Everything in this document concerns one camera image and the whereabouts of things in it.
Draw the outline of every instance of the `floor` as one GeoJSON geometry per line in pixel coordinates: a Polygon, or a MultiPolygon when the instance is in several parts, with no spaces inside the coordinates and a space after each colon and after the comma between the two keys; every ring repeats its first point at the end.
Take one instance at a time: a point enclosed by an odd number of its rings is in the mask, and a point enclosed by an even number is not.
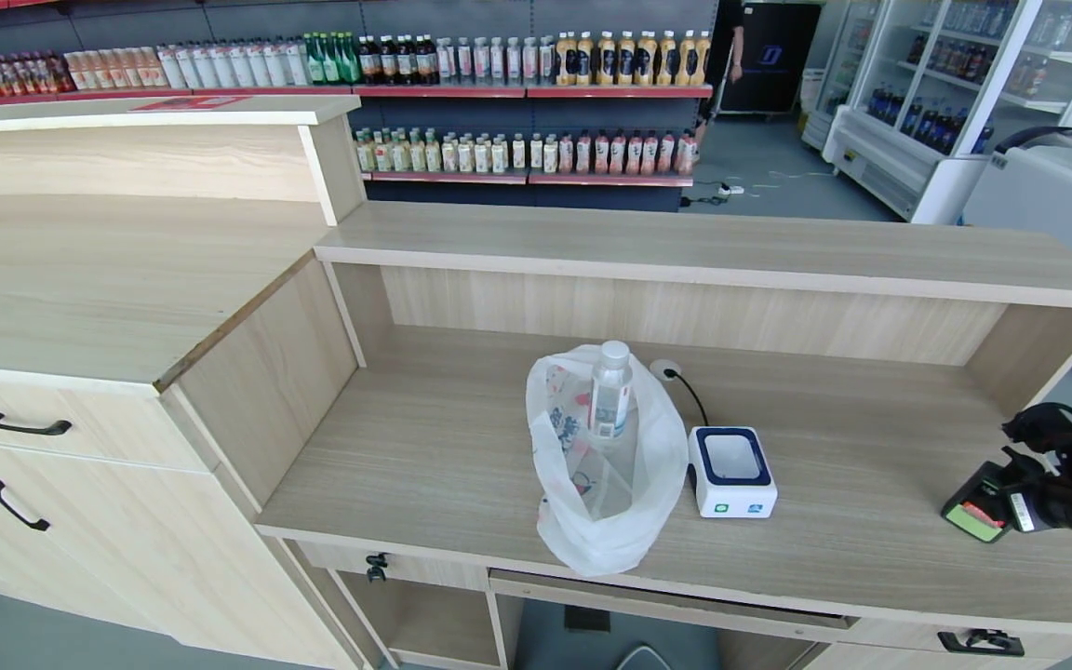
{"type": "MultiPolygon", "coordinates": [[[[718,120],[702,146],[689,198],[708,198],[718,182],[741,194],[682,211],[724,215],[786,215],[897,221],[846,177],[833,177],[816,151],[801,144],[794,120],[718,120]]],[[[1051,399],[1072,404],[1072,373],[1051,399]]],[[[673,670],[716,669],[712,629],[614,615],[612,632],[565,631],[561,607],[532,602],[524,610],[519,667],[610,670],[635,645],[658,650],[673,670]]],[[[184,647],[165,636],[14,601],[0,596],[0,670],[302,670],[299,666],[184,647]]],[[[1072,659],[1055,670],[1072,670],[1072,659]]]]}

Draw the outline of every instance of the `cable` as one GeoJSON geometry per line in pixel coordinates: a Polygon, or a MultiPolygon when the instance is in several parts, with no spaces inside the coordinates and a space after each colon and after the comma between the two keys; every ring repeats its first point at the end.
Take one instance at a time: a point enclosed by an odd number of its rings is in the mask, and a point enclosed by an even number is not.
{"type": "Polygon", "coordinates": [[[668,369],[665,370],[665,377],[681,379],[681,384],[685,385],[686,389],[688,389],[688,394],[694,396],[694,402],[697,403],[697,408],[699,408],[699,411],[702,411],[702,425],[709,426],[710,416],[705,415],[705,405],[702,405],[702,399],[697,398],[697,391],[694,390],[694,386],[689,386],[689,382],[686,381],[684,374],[676,372],[676,370],[668,369]]]}

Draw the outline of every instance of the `plastic bag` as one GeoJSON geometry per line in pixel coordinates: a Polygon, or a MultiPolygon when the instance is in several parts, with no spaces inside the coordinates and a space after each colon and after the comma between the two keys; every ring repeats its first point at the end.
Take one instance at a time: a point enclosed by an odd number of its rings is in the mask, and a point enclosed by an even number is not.
{"type": "Polygon", "coordinates": [[[658,378],[630,357],[632,407],[623,436],[586,432],[596,344],[541,357],[527,373],[527,427],[545,489],[536,530],[584,577],[635,568],[656,541],[685,482],[685,423],[658,378]]]}

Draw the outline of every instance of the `black handle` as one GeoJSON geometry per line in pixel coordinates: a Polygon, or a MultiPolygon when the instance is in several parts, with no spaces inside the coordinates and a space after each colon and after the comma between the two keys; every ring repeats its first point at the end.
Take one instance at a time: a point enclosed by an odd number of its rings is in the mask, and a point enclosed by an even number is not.
{"type": "Polygon", "coordinates": [[[952,631],[937,632],[937,639],[949,653],[974,653],[979,656],[1013,656],[1024,657],[1025,645],[1019,638],[1009,636],[1003,631],[987,631],[986,628],[974,628],[967,632],[966,641],[958,641],[952,631]]]}
{"type": "Polygon", "coordinates": [[[367,582],[387,581],[387,572],[384,568],[387,568],[387,554],[379,552],[378,554],[371,554],[367,556],[367,582]]]}
{"type": "Polygon", "coordinates": [[[73,428],[72,423],[68,420],[57,420],[57,422],[48,426],[48,428],[24,428],[23,426],[8,426],[3,423],[8,415],[0,412],[0,430],[13,430],[16,433],[29,433],[31,435],[63,435],[69,432],[69,428],[73,428]]]}
{"type": "Polygon", "coordinates": [[[25,515],[18,513],[16,509],[14,509],[13,506],[11,506],[11,504],[9,504],[8,501],[3,500],[3,489],[5,488],[8,488],[8,485],[3,482],[3,479],[0,479],[0,505],[4,506],[5,510],[13,513],[14,518],[16,518],[18,521],[23,521],[23,525],[29,526],[29,528],[33,531],[40,531],[41,533],[47,531],[48,526],[50,526],[51,523],[48,523],[43,519],[39,519],[35,521],[27,521],[25,515]]]}

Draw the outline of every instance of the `checkout counter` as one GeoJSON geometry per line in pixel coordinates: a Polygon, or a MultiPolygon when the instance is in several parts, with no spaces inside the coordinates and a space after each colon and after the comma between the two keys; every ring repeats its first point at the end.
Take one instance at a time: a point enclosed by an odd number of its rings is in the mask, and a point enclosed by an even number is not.
{"type": "Polygon", "coordinates": [[[1072,656],[1072,533],[937,515],[1072,364],[1051,237],[366,202],[356,98],[120,105],[0,109],[0,413],[38,428],[0,430],[27,504],[0,504],[0,565],[80,567],[0,593],[342,669],[513,667],[526,599],[718,628],[728,669],[1072,656]],[[631,571],[553,557],[524,378],[605,339],[757,429],[770,520],[702,519],[682,482],[631,571]],[[72,598],[85,575],[115,601],[72,598]],[[939,638],[976,629],[1024,656],[939,638]]]}

